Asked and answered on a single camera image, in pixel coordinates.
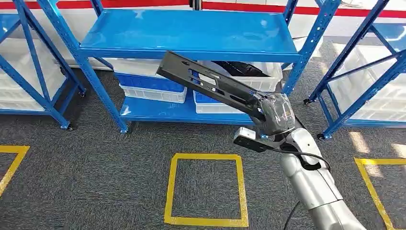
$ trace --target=white plastic crate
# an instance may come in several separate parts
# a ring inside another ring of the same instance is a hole
[[[197,114],[243,114],[243,112],[223,103],[196,103],[196,92],[193,91]]]
[[[41,64],[45,84],[52,98],[66,77],[59,71],[59,67],[53,63],[52,55],[46,46],[39,40],[34,40],[34,45]],[[25,39],[7,38],[0,45],[0,54],[30,85],[43,95]],[[23,98],[29,99],[31,97],[10,76],[0,69],[0,100],[18,101]]]
[[[165,102],[175,102],[175,103],[184,103],[185,98],[186,98],[186,92],[187,92],[186,87],[183,90],[183,92],[152,90],[152,89],[137,88],[137,87],[127,87],[127,86],[122,86],[122,85],[120,85],[120,87],[124,90],[126,97],[136,97],[136,98],[165,101]]]
[[[356,46],[346,58],[344,65],[337,74],[366,65],[390,54],[389,50],[384,46]],[[378,65],[352,73],[344,77],[343,80],[341,80],[341,84],[347,89],[350,98],[356,100],[379,79],[395,61],[393,58]],[[400,74],[395,80],[389,82],[374,96],[374,99],[406,100],[406,74]]]
[[[47,87],[49,96],[52,99],[65,81],[65,76],[59,69],[55,69],[54,73],[50,74],[50,76],[53,77],[47,82]],[[13,93],[11,91],[0,91],[0,109],[44,111],[44,108],[34,98],[23,89],[21,90]]]
[[[356,99],[352,98],[347,91],[346,78],[334,80],[329,83],[331,90],[338,102],[338,107],[343,113]],[[405,121],[406,122],[406,100],[376,99],[373,97],[365,103],[351,119],[378,120],[378,121]]]
[[[161,59],[109,58],[114,60],[114,72],[164,78],[157,73]]]
[[[276,84],[281,81],[283,78],[281,64],[277,62],[247,62],[257,68],[259,68],[264,74],[268,75],[269,77],[239,77],[239,76],[231,76],[225,69],[221,68],[219,65],[215,64],[211,61],[199,61],[200,64],[214,69],[217,72],[232,77],[239,82],[242,82],[246,85],[251,86],[256,90],[261,90],[264,92],[272,92],[275,91]],[[208,78],[204,75],[199,74],[199,78],[215,84],[215,81],[211,78]]]

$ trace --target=blue plastic crate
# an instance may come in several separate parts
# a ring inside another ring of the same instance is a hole
[[[169,92],[183,92],[183,90],[185,89],[183,85],[180,85],[166,78],[155,78],[125,73],[115,73],[115,75],[118,78],[120,84],[127,87],[137,87]]]

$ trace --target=silver robot arm segment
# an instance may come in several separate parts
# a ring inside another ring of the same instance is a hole
[[[286,137],[286,143],[293,145],[299,152],[322,156],[313,137],[304,128],[291,132]],[[309,164],[319,163],[320,169],[304,169],[299,157]],[[345,204],[323,161],[309,156],[283,154],[280,163],[283,173],[291,182],[317,229],[365,230]]]

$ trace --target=red stripe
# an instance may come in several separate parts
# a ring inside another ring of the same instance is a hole
[[[25,2],[30,9],[40,9],[36,1]],[[102,0],[103,7],[146,7],[146,6],[178,6],[189,5],[189,0]],[[56,4],[59,9],[92,8],[90,0],[60,1]],[[0,10],[15,9],[13,2],[0,2]]]
[[[30,9],[40,9],[36,1],[25,2]],[[178,6],[188,5],[189,0],[102,0],[102,4],[106,8],[120,7],[147,7],[147,6]],[[275,5],[257,5],[257,4],[242,4],[242,3],[226,3],[226,2],[208,2],[202,3],[204,9],[210,10],[226,10],[226,11],[249,11],[249,12],[283,12],[284,6]],[[90,0],[76,1],[60,1],[57,3],[60,9],[86,9],[92,8]],[[15,9],[12,2],[0,2],[0,10]],[[365,17],[370,10],[364,9],[338,9],[336,16],[353,16]],[[310,14],[317,15],[318,7],[296,7],[295,14]],[[406,18],[406,11],[383,11],[379,17],[381,18]]]
[[[210,10],[226,10],[226,11],[249,11],[249,12],[283,12],[285,6],[274,5],[257,5],[257,4],[242,4],[242,3],[226,3],[226,2],[209,2],[204,1],[202,8]],[[370,10],[364,9],[338,9],[336,16],[353,16],[365,17]],[[296,7],[295,14],[310,14],[318,15],[318,7]],[[383,11],[379,17],[381,18],[406,18],[405,11]]]

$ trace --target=plastic storage bin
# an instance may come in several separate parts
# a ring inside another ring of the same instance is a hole
[[[184,87],[182,92],[169,92],[162,90],[151,90],[146,88],[127,87],[120,85],[124,90],[126,97],[137,97],[143,99],[184,103],[186,98],[187,88]]]
[[[56,92],[61,88],[65,77],[60,72],[59,68],[55,69],[53,73],[48,76],[53,76],[47,81],[47,88],[50,98],[52,99]],[[13,110],[30,110],[30,111],[44,111],[45,109],[32,98],[22,88],[16,91],[2,91],[0,90],[0,109],[13,109]]]
[[[384,46],[356,46],[337,74],[371,63],[390,52]],[[329,83],[341,112],[346,111],[395,62],[380,63]],[[400,74],[378,91],[351,118],[380,121],[406,121],[406,80]]]
[[[125,73],[115,73],[115,75],[118,78],[120,84],[127,87],[137,87],[170,92],[183,92],[185,88],[183,85],[180,85],[164,77],[150,77]]]
[[[60,72],[59,67],[54,64],[52,54],[41,41],[34,40],[34,46],[50,99],[53,99],[58,89],[66,80],[66,77]],[[43,96],[41,85],[25,39],[5,39],[0,45],[0,54]],[[42,106],[2,69],[0,69],[0,109],[44,110]]]
[[[184,103],[187,88],[156,74],[160,59],[118,58],[114,73],[127,97]]]
[[[196,91],[193,91],[193,98],[196,104],[196,113],[198,114],[243,114],[238,109],[206,97]]]
[[[201,61],[202,65],[214,69],[217,72],[230,76],[230,74],[221,68],[219,65],[211,61]],[[251,65],[262,70],[263,73],[267,74],[270,77],[238,77],[230,76],[246,85],[251,86],[254,89],[272,92],[275,91],[276,85],[283,78],[282,69],[280,63],[272,62],[250,62]],[[208,78],[204,75],[199,74],[199,78],[215,84],[215,81],[211,78]],[[207,97],[200,94],[199,92],[193,91],[194,102],[196,104],[196,113],[198,114],[241,114],[243,112],[223,104],[213,98]]]

